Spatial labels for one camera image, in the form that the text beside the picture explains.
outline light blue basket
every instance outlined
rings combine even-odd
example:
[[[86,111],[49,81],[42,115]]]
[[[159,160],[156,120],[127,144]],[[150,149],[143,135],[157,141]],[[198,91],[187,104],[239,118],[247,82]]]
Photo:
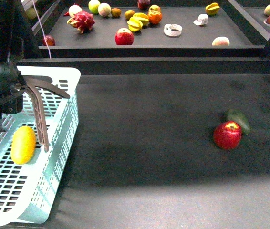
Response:
[[[23,95],[23,111],[4,114],[0,133],[0,226],[10,222],[43,223],[47,220],[78,126],[76,86],[80,71],[74,68],[19,66],[23,75],[42,75],[65,90],[70,99],[39,88],[44,101],[50,149],[37,144],[34,157],[25,165],[11,160],[14,132],[22,125],[34,130],[35,120],[29,96]]]

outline black shelf edge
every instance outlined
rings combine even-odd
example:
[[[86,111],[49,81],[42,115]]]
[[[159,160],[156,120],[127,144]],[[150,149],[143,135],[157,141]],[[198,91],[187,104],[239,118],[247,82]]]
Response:
[[[270,74],[270,58],[23,59],[18,65],[72,67],[82,75]]]
[[[266,44],[270,34],[235,0],[227,0],[223,2],[222,7],[230,17],[232,16],[237,19],[234,20],[234,23],[236,23],[250,42],[252,42],[254,45]]]
[[[115,47],[115,48],[71,48],[51,47],[53,58],[106,58],[106,57],[259,57],[264,46],[238,48],[187,48],[187,47]],[[40,47],[43,58],[48,58],[49,53],[46,47]]]

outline green apple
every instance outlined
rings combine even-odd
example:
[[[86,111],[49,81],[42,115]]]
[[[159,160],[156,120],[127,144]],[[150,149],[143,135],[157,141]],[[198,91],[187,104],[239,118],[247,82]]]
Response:
[[[93,14],[98,14],[99,5],[100,5],[100,2],[98,0],[91,0],[88,3],[88,8],[89,8],[90,12],[92,12]]]

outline white tape roll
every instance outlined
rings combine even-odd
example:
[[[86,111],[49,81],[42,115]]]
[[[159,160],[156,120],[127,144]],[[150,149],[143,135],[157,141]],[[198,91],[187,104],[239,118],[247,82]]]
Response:
[[[206,25],[208,23],[208,15],[207,14],[200,14],[193,22],[195,25]]]
[[[176,24],[166,24],[164,27],[164,33],[170,37],[177,37],[182,34],[183,27]]]

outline black tray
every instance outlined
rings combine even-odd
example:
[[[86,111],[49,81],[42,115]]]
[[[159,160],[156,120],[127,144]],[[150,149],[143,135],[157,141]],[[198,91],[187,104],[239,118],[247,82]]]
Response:
[[[258,57],[266,44],[269,35],[253,18],[247,20],[242,12],[231,4],[233,0],[220,1],[221,10],[216,17],[210,17],[206,27],[193,24],[200,14],[205,13],[207,1],[195,1],[188,7],[176,4],[159,4],[163,10],[163,19],[158,26],[145,28],[135,33],[132,46],[117,46],[114,35],[119,28],[127,27],[124,19],[126,10],[140,10],[134,7],[120,7],[122,16],[118,19],[102,18],[95,15],[93,30],[86,34],[78,34],[75,28],[67,25],[68,17],[63,15],[68,7],[57,4],[44,16],[43,22],[46,33],[53,35],[57,46],[51,47],[53,58],[102,58],[102,57]],[[177,23],[183,26],[180,37],[170,38],[164,34],[164,25]],[[42,33],[37,25],[36,39],[42,40]],[[211,46],[214,38],[227,36],[229,47]],[[44,58],[48,57],[48,50],[40,46]]]
[[[270,60],[81,64],[79,127],[50,218],[2,228],[270,229]],[[252,132],[224,151],[212,131],[232,107]]]

